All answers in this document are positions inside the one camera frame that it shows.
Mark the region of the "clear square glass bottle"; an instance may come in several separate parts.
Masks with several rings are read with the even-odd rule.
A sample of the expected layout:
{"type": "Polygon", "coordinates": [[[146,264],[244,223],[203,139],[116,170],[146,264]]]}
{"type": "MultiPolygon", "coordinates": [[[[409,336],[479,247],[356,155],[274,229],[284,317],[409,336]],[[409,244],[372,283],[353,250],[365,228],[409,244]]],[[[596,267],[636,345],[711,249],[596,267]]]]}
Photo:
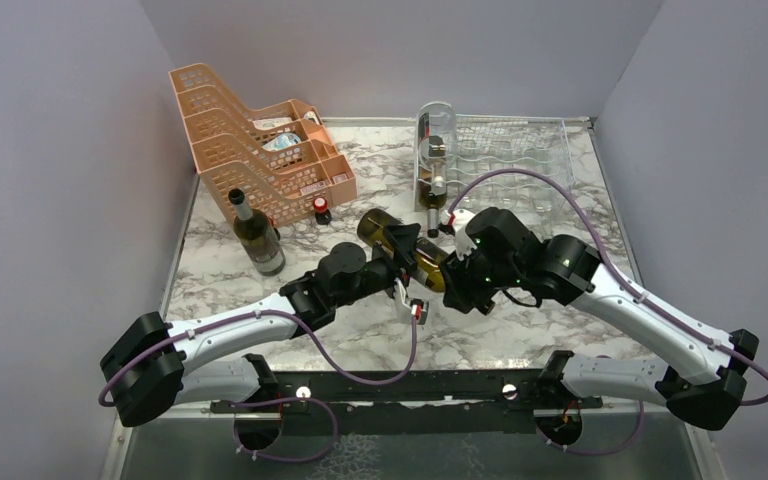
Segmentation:
{"type": "MultiPolygon", "coordinates": [[[[484,175],[490,170],[491,157],[486,151],[464,151],[460,154],[459,168],[462,170],[462,181],[470,184],[478,177],[484,175]]],[[[469,203],[473,206],[479,206],[492,199],[493,187],[489,180],[482,182],[474,187],[466,196],[469,203]]]]}

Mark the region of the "clear tall glass bottle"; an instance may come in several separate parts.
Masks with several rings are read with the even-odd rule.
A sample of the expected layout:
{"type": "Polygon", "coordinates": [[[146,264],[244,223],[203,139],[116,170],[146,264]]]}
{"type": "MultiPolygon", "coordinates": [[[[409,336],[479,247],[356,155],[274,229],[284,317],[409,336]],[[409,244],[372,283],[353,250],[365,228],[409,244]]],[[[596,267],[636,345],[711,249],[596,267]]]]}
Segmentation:
{"type": "MultiPolygon", "coordinates": [[[[525,153],[521,160],[524,168],[546,177],[552,177],[556,171],[551,160],[545,160],[534,152],[525,153]]],[[[534,209],[542,213],[550,212],[553,208],[552,202],[555,190],[547,183],[533,177],[528,177],[527,183],[529,197],[534,209]]]]}

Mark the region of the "dark labelled wine bottle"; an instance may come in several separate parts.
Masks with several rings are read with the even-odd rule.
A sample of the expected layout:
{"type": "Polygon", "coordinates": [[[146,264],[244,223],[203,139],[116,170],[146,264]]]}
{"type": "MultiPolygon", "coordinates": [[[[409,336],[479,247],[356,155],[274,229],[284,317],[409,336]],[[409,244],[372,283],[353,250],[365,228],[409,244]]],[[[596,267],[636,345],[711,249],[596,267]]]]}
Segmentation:
{"type": "Polygon", "coordinates": [[[426,210],[427,236],[439,236],[440,212],[447,201],[447,147],[430,135],[419,144],[418,201],[426,210]]]}

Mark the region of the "clear round bottle silver cap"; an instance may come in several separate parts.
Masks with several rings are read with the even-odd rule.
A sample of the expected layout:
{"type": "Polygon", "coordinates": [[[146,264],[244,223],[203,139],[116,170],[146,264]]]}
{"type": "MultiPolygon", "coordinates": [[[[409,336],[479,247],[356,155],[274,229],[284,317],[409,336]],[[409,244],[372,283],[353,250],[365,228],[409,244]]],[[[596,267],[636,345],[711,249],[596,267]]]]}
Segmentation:
{"type": "Polygon", "coordinates": [[[420,172],[430,174],[427,182],[444,186],[449,164],[457,153],[456,115],[451,104],[442,101],[424,105],[417,116],[416,153],[420,172]]]}

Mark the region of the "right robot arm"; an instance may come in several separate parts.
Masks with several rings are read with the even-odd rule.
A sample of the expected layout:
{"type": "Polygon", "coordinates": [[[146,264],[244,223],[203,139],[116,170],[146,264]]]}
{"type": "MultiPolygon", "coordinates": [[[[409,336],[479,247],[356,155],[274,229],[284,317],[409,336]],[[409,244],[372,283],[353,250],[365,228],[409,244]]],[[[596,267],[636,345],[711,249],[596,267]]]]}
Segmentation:
{"type": "Polygon", "coordinates": [[[554,301],[593,315],[653,354],[619,360],[555,351],[536,383],[545,404],[602,396],[643,401],[709,431],[723,429],[741,406],[747,367],[724,350],[754,358],[759,340],[751,332],[725,332],[671,305],[654,307],[656,296],[633,294],[634,283],[613,276],[613,264],[595,248],[567,234],[541,240],[508,210],[459,209],[442,214],[440,228],[455,239],[441,264],[446,307],[487,315],[497,293],[520,289],[535,307],[554,301]]]}

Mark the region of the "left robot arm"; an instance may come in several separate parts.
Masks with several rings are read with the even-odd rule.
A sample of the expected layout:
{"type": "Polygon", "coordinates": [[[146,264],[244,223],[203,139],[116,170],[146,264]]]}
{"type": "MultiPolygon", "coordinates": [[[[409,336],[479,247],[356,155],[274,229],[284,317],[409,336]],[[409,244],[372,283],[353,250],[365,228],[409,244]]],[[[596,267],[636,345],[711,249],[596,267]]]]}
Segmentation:
{"type": "Polygon", "coordinates": [[[423,305],[406,297],[418,268],[418,224],[390,225],[366,256],[359,245],[341,242],[316,269],[262,300],[212,317],[166,322],[157,311],[139,316],[100,361],[106,380],[98,402],[118,412],[123,426],[148,423],[177,403],[207,399],[185,377],[235,352],[302,335],[315,345],[316,330],[339,308],[389,291],[416,324],[423,305]]]}

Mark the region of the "small red cap bottle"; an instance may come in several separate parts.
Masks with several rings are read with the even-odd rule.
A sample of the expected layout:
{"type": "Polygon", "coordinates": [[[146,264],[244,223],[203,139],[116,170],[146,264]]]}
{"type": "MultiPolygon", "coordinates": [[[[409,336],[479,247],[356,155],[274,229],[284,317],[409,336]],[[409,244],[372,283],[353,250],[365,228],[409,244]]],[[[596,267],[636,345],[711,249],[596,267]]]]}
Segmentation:
{"type": "Polygon", "coordinates": [[[325,197],[315,197],[312,201],[312,207],[314,209],[314,219],[318,225],[328,225],[332,221],[332,214],[325,197]]]}

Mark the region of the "orange plastic file rack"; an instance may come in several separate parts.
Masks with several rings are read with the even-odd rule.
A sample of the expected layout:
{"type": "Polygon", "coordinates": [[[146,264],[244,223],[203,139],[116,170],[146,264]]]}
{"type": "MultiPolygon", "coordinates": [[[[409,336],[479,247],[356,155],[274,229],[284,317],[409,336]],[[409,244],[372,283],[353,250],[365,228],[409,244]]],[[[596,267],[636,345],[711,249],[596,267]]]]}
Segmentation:
{"type": "Polygon", "coordinates": [[[325,197],[330,207],[356,199],[356,177],[314,106],[290,99],[249,108],[204,63],[174,69],[169,79],[196,171],[227,220],[235,216],[228,200],[234,188],[279,226],[313,216],[315,197],[325,197]],[[294,121],[271,130],[251,123],[283,116],[294,121]],[[286,132],[302,142],[279,151],[263,148],[286,132]]]}

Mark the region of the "green wine bottle silver neck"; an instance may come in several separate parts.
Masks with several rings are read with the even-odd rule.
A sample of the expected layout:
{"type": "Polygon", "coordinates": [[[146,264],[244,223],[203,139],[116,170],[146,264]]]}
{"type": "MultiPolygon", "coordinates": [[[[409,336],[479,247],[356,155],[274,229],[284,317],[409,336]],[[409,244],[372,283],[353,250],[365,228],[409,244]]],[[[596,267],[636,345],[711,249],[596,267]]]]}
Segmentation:
{"type": "Polygon", "coordinates": [[[232,229],[255,270],[264,276],[280,273],[285,267],[286,256],[269,217],[252,207],[239,188],[228,192],[228,200],[235,212],[232,229]]]}

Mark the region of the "blue white packet in rack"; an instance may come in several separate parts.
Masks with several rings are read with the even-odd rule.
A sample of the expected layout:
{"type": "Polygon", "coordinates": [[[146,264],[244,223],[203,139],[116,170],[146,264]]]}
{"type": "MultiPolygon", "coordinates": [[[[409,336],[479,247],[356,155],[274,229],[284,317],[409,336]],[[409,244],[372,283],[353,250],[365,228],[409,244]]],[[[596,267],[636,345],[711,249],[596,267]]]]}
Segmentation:
{"type": "Polygon", "coordinates": [[[302,142],[302,138],[291,132],[281,133],[271,140],[263,144],[263,148],[267,151],[279,151],[298,145],[302,142]]]}

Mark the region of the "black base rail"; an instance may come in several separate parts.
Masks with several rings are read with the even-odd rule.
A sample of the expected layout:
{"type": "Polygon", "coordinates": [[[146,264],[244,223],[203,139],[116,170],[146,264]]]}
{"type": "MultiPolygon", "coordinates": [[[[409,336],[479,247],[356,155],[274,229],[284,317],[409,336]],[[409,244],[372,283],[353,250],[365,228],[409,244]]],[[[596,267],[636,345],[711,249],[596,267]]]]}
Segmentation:
{"type": "Polygon", "coordinates": [[[537,369],[419,370],[394,384],[369,386],[336,372],[284,371],[268,376],[256,402],[214,401],[238,432],[277,430],[285,436],[419,435],[502,432],[532,434],[536,418],[607,413],[622,405],[606,394],[573,400],[549,390],[537,369]]]}

